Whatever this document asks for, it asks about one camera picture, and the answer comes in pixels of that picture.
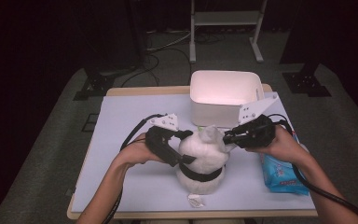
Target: blue package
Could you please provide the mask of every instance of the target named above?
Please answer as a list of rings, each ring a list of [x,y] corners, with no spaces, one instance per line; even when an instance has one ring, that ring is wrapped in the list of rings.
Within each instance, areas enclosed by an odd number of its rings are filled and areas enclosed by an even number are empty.
[[[297,179],[291,163],[279,161],[270,155],[262,153],[259,155],[263,167],[264,183],[270,191],[309,195],[309,189]]]

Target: white box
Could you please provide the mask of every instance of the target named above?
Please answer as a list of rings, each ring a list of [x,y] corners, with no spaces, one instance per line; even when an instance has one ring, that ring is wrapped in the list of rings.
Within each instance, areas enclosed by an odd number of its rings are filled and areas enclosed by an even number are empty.
[[[241,105],[264,99],[264,92],[255,73],[197,71],[191,77],[190,98],[195,125],[233,128]]]

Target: black strap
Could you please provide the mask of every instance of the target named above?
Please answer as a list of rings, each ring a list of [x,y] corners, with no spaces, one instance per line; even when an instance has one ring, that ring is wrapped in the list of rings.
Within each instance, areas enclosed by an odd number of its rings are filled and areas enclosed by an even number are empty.
[[[222,170],[223,170],[223,167],[222,167],[218,170],[211,172],[208,175],[205,175],[205,174],[196,173],[196,172],[188,169],[188,167],[182,163],[179,163],[179,168],[185,176],[187,176],[188,178],[190,178],[192,180],[197,180],[199,182],[208,182],[208,181],[214,180],[222,173]]]

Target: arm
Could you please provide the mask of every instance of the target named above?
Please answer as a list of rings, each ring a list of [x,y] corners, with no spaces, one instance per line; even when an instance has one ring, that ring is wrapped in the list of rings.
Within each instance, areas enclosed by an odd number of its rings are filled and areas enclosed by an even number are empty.
[[[150,152],[142,139],[145,139],[144,134],[138,136],[134,143],[123,148],[112,160],[100,186],[80,215],[77,223],[102,223],[123,188],[127,170],[138,163],[161,161]]]
[[[276,137],[268,147],[246,148],[248,151],[269,154],[280,161],[288,161],[298,167],[306,179],[319,189],[323,189],[343,199],[319,163],[298,144],[280,125],[276,126]],[[319,219],[322,223],[358,223],[358,216],[351,210],[310,192]]]

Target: table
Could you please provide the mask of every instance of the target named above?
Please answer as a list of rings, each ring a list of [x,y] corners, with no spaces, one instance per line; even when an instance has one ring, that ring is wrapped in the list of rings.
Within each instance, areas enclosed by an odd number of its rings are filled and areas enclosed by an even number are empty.
[[[271,87],[267,84],[263,84],[263,89],[265,92],[272,91]],[[188,86],[175,86],[175,87],[149,87],[149,88],[121,88],[121,89],[111,89],[107,92],[107,96],[138,96],[138,95],[176,95],[176,94],[189,94],[189,87]],[[86,155],[86,159],[88,158],[88,155],[90,153],[90,148],[88,151],[88,154]],[[79,175],[79,179],[82,176],[85,169],[85,164],[83,164],[82,171]],[[264,183],[258,179],[257,185],[260,187],[264,186]],[[124,193],[128,192],[128,189],[126,187],[124,188]],[[281,203],[282,200],[292,201],[297,200],[298,198],[296,196],[290,196],[286,197],[284,194],[273,194],[268,193],[268,196],[271,197],[271,203]],[[67,209],[67,216],[71,219],[77,219],[80,215],[80,212],[73,212],[72,208],[74,205],[74,199],[75,194],[72,197],[72,200],[68,206]],[[304,201],[307,204],[310,203],[310,198],[301,198],[300,201]],[[135,204],[134,201],[130,203],[130,207],[139,207],[138,204]],[[144,211],[137,211],[137,212],[131,212],[131,211],[120,211],[120,207],[117,210],[115,214],[115,219],[173,219],[173,218],[185,218],[185,219],[195,219],[195,218],[225,218],[225,217],[316,217],[317,213],[314,208],[308,208],[308,209],[257,209],[257,210],[248,210],[248,209],[236,209],[236,210],[208,210],[208,206],[213,207],[212,204],[208,205],[206,209],[187,209],[187,210],[181,210],[181,211],[175,211],[168,209],[166,211],[147,211],[145,207]]]
[[[257,62],[264,62],[257,45],[257,39],[264,19],[267,1],[262,1],[261,8],[258,11],[196,12],[195,0],[191,0],[190,62],[196,62],[195,27],[205,25],[255,25],[255,34],[249,38],[249,41]]]

